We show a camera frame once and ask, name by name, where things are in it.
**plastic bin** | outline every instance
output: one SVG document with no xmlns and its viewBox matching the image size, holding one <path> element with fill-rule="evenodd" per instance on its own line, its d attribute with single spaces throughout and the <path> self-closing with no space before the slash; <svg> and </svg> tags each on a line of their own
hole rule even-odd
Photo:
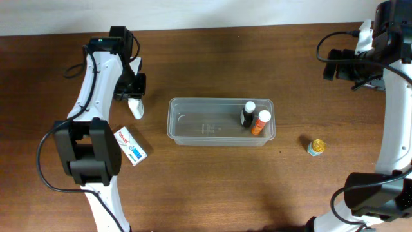
<svg viewBox="0 0 412 232">
<path fill-rule="evenodd" d="M 248 101 L 256 104 L 249 128 L 240 123 L 241 111 Z M 261 110 L 272 118 L 259 136 L 251 132 Z M 269 99 L 174 98 L 169 103 L 167 134 L 178 145 L 263 146 L 275 137 L 275 111 Z"/>
</svg>

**brown wood surface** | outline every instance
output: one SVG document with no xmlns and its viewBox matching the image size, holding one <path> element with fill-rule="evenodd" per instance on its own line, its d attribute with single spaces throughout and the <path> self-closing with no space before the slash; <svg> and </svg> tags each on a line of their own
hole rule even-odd
<svg viewBox="0 0 412 232">
<path fill-rule="evenodd" d="M 324 81 L 315 58 L 323 36 L 360 23 L 135 32 L 147 74 L 145 115 L 113 102 L 112 129 L 129 127 L 149 157 L 136 167 L 123 157 L 118 179 L 133 231 L 246 231 L 300 226 L 330 210 L 332 193 L 354 171 L 372 172 L 384 122 L 385 95 L 351 92 Z M 0 231 L 95 231 L 83 194 L 50 191 L 39 180 L 35 149 L 54 120 L 65 119 L 83 81 L 62 78 L 81 62 L 92 35 L 0 37 Z M 330 48 L 354 49 L 339 36 Z M 263 147 L 178 146 L 167 134 L 173 97 L 269 98 L 276 138 Z M 323 139 L 311 157 L 304 145 Z M 65 176 L 54 141 L 42 166 L 56 186 Z M 410 231 L 412 220 L 377 226 Z"/>
</svg>

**black bottle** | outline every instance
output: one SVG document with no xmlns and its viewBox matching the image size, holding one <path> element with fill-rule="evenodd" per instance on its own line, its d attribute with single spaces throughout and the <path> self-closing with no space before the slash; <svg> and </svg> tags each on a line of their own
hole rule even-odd
<svg viewBox="0 0 412 232">
<path fill-rule="evenodd" d="M 249 101 L 246 102 L 245 107 L 242 109 L 242 113 L 240 115 L 240 123 L 242 124 L 243 127 L 248 128 L 249 126 L 252 125 L 253 121 L 253 111 L 255 110 L 256 105 Z"/>
</svg>

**white wall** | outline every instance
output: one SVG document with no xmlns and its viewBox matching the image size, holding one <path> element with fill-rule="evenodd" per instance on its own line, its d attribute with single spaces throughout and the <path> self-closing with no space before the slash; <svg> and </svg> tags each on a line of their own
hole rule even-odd
<svg viewBox="0 0 412 232">
<path fill-rule="evenodd" d="M 0 35 L 338 23 L 383 0 L 0 0 Z"/>
</svg>

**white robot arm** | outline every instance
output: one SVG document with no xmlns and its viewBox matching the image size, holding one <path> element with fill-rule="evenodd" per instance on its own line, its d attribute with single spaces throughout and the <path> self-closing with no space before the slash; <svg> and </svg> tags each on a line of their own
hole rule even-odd
<svg viewBox="0 0 412 232">
<path fill-rule="evenodd" d="M 327 64 L 324 78 L 355 81 L 354 90 L 363 86 L 386 91 L 384 136 L 375 174 L 352 173 L 345 186 L 371 184 L 403 173 L 403 179 L 373 188 L 357 189 L 345 193 L 344 200 L 335 207 L 336 213 L 349 222 L 362 222 L 368 227 L 397 218 L 412 217 L 412 77 L 411 64 L 411 14 L 412 1 L 387 1 L 377 8 L 374 30 L 371 21 L 360 28 L 355 51 L 332 50 L 329 59 L 365 59 L 390 65 L 407 78 L 388 69 L 356 63 Z M 352 232 L 365 229 L 359 224 L 347 224 L 330 211 L 312 218 L 306 231 Z"/>
<path fill-rule="evenodd" d="M 141 58 L 131 58 L 133 39 L 125 27 L 112 26 L 109 37 L 90 40 L 84 82 L 68 115 L 72 120 L 55 132 L 63 168 L 85 191 L 99 232 L 131 230 L 117 188 L 122 156 L 108 122 L 113 98 L 127 99 L 136 119 L 144 113 L 145 75 L 139 73 Z M 77 144 L 84 136 L 91 144 Z"/>
</svg>

